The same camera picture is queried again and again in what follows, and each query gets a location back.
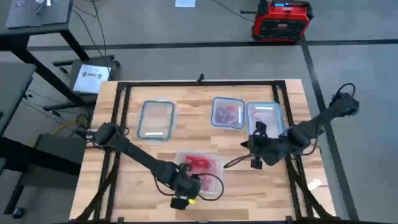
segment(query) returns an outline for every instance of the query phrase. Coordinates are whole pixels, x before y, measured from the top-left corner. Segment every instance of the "tan table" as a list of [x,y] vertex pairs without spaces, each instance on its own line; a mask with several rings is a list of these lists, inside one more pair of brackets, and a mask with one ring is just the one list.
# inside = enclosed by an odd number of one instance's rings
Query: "tan table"
[[[286,80],[285,83],[294,123],[310,119],[301,80]],[[111,121],[117,84],[103,83],[92,128]],[[137,86],[132,88],[129,99],[127,127],[130,133],[127,136],[131,142],[152,156],[168,161],[173,161],[176,153],[182,149],[210,152],[222,157],[225,162],[243,156],[248,150],[239,144],[248,138],[246,124],[242,130],[225,130],[214,128],[210,123],[212,101],[216,96],[240,98],[245,102],[274,101],[271,86]],[[153,144],[137,138],[137,115],[144,101],[159,97],[177,104],[178,120],[169,141]],[[119,107],[118,124],[123,99],[124,93]],[[285,125],[288,126],[285,107],[283,103],[281,105]],[[89,148],[86,150],[70,218],[77,217],[96,193],[103,157],[103,151]],[[312,193],[325,209],[334,215],[335,210],[319,150],[311,156],[304,157],[303,164],[307,182],[319,180],[321,183]],[[223,181],[225,193],[218,201],[206,202],[198,199],[195,205],[189,205],[184,211],[174,210],[169,207],[170,197],[158,193],[150,172],[128,156],[122,155],[112,221],[115,222],[118,217],[124,217],[125,222],[268,221],[285,220],[286,216],[294,217],[284,160],[272,167],[263,164],[263,170],[251,169],[250,159],[245,160],[224,170]],[[301,211],[303,216],[306,216],[300,189],[298,194]],[[101,217],[104,217],[107,199],[108,196],[105,195]]]

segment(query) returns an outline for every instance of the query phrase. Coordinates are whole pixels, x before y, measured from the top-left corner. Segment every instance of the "red portable power station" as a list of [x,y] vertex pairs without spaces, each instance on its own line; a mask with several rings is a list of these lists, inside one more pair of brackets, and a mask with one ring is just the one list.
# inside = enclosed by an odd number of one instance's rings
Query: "red portable power station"
[[304,36],[312,18],[308,1],[260,0],[252,36],[254,40],[294,42]]

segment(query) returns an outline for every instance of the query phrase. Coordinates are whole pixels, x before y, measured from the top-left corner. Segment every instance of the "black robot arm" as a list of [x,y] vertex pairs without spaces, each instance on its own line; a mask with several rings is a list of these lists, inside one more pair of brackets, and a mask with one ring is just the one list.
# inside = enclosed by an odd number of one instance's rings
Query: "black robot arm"
[[261,161],[273,166],[288,154],[301,155],[303,150],[311,145],[311,140],[323,133],[322,127],[337,117],[355,115],[359,110],[359,102],[353,94],[341,93],[343,85],[333,96],[329,108],[322,111],[310,121],[304,121],[282,133],[278,139],[269,138],[266,134],[267,126],[262,122],[256,123],[256,132],[249,136],[249,140],[241,145],[250,150],[250,156],[255,156],[252,168],[261,169]]
[[173,162],[158,160],[126,138],[118,126],[104,123],[93,136],[99,146],[106,146],[121,152],[148,168],[155,179],[175,191],[170,206],[183,210],[191,199],[195,199],[200,191],[200,179],[197,175],[188,175],[189,167],[178,166]]

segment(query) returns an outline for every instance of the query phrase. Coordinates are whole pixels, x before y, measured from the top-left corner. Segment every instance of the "black floor stripe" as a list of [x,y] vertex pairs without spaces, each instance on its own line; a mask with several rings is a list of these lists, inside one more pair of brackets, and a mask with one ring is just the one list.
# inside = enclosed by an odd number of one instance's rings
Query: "black floor stripe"
[[[305,58],[305,63],[307,64],[308,72],[310,74],[312,88],[315,92],[315,98],[317,99],[317,104],[320,111],[326,110],[325,100],[323,99],[322,91],[320,88],[319,80],[317,74],[315,73],[315,69],[313,66],[313,61],[310,55],[310,50],[308,45],[304,42],[302,44],[302,50]],[[350,220],[359,220],[358,213],[355,208],[354,200],[351,194],[351,190],[349,189],[347,176],[345,174],[343,163],[341,161],[340,153],[338,152],[338,147],[335,139],[335,134],[333,133],[333,129],[331,128],[331,124],[325,125],[325,134],[328,141],[328,145],[331,152],[331,157],[335,166],[338,184],[343,196],[343,201],[346,207],[346,211],[348,214],[348,218]]]
[[[202,48],[202,47],[265,47],[265,46],[289,46],[301,45],[303,42],[194,42],[194,43],[159,43],[159,44],[108,44],[108,50],[127,50],[127,49],[182,49],[182,48]],[[398,44],[398,39],[384,40],[313,40],[306,41],[308,46],[339,46],[339,45],[377,45],[377,44]],[[102,50],[102,45],[82,45],[85,50]],[[27,48],[29,51],[64,51],[71,50],[68,45],[64,46],[32,46]]]

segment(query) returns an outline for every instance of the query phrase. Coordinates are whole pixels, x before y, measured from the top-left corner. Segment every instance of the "concrete floor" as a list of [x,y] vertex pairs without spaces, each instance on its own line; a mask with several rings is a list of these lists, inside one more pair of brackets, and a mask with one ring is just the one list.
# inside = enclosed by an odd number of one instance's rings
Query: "concrete floor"
[[[86,1],[75,1],[82,9],[94,13]],[[255,10],[258,0],[220,0],[239,12]],[[307,40],[366,40],[398,39],[394,21],[398,20],[398,2],[385,1],[310,1],[314,20],[306,32]],[[210,0],[197,0],[195,8],[175,8],[174,1],[100,0],[97,3],[107,44],[142,44],[171,42],[249,41],[251,23],[223,9]],[[95,18],[82,14],[94,40],[102,44]],[[72,14],[70,29],[82,45],[91,45],[86,30]],[[31,37],[29,46],[64,46],[58,35]],[[361,220],[396,222],[398,180],[398,142],[394,128],[398,110],[394,94],[397,45],[335,45],[310,46],[314,69],[326,104],[338,87],[346,82],[357,86],[356,97],[361,111],[355,117],[332,122],[354,204]],[[42,63],[67,82],[64,74],[51,64],[53,60],[75,58],[72,51],[33,51]],[[97,56],[95,50],[87,51]],[[284,47],[212,47],[189,49],[117,49],[115,54],[123,66],[122,80],[187,80],[201,73],[207,79],[241,78],[301,78],[312,115],[319,112],[312,81],[301,46]],[[13,54],[0,52],[1,61],[19,61]],[[51,86],[35,75],[30,86],[42,95],[65,100]],[[32,99],[42,105],[46,99]],[[64,114],[60,121],[73,119]],[[59,126],[43,114],[21,104],[12,119],[6,136],[28,144],[39,133]],[[336,212],[346,217],[342,193],[325,138],[323,149],[325,170]],[[0,177],[0,210],[5,206],[17,173]],[[28,208],[21,220],[0,215],[1,223],[52,223],[68,220],[74,190],[29,187],[23,193],[20,206]]]

